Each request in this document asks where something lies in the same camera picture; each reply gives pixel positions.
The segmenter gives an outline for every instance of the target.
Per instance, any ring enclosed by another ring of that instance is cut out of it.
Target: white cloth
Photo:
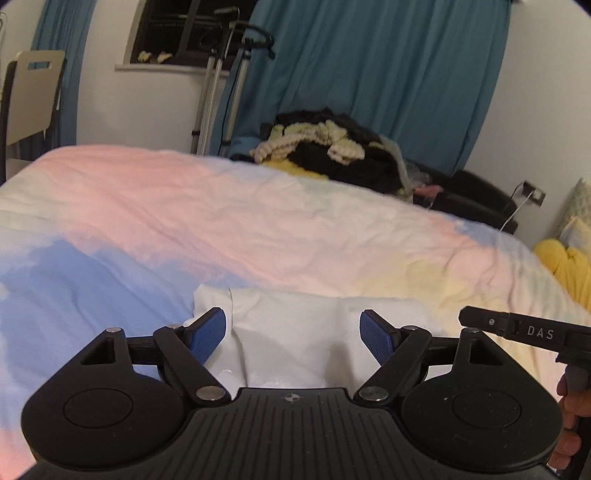
[[[194,299],[195,318],[185,325],[212,307],[226,314],[226,337],[206,366],[232,395],[244,386],[346,387],[354,393],[379,367],[359,336],[359,316],[366,309],[396,327],[418,325],[445,336],[416,300],[206,286]]]

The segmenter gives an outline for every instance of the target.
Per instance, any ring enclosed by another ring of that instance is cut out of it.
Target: bed
[[[174,152],[49,152],[0,189],[0,250],[4,480],[33,463],[19,427],[27,398],[106,327],[150,335],[191,318],[199,285],[416,299],[449,335],[468,304],[591,325],[510,235],[358,187]],[[553,390],[554,355],[503,346]]]

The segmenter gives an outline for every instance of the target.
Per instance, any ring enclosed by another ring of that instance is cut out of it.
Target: black gripper base
[[[363,408],[343,389],[242,389],[223,407],[197,410],[162,451],[112,471],[68,471],[40,462],[23,480],[550,480],[538,465],[465,472],[414,447],[392,416]]]

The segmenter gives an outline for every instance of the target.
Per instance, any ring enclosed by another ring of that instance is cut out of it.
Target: window sill
[[[206,69],[204,67],[191,67],[188,65],[171,65],[158,63],[116,63],[116,72],[160,72],[160,73],[184,73],[189,75],[205,75]],[[222,78],[227,78],[230,72],[222,70],[220,75]]]

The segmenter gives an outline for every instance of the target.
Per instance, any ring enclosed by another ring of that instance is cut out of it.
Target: blue gripper pad
[[[189,350],[204,365],[226,335],[226,315],[222,309],[215,308],[195,321],[202,325],[193,332]]]
[[[394,345],[390,333],[372,317],[372,314],[377,316],[373,311],[362,312],[359,318],[359,333],[365,346],[379,364],[383,365],[394,353]]]

